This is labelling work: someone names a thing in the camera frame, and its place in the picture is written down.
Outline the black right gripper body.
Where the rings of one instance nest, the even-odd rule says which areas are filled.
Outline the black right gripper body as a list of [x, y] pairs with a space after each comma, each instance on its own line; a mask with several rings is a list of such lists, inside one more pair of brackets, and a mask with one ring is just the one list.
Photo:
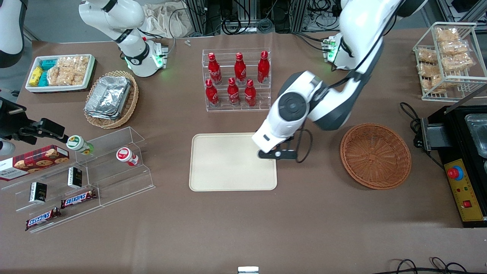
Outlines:
[[0, 137], [11, 139], [23, 127], [30, 125], [30, 119], [26, 115], [26, 107], [15, 104], [1, 98], [0, 106]]

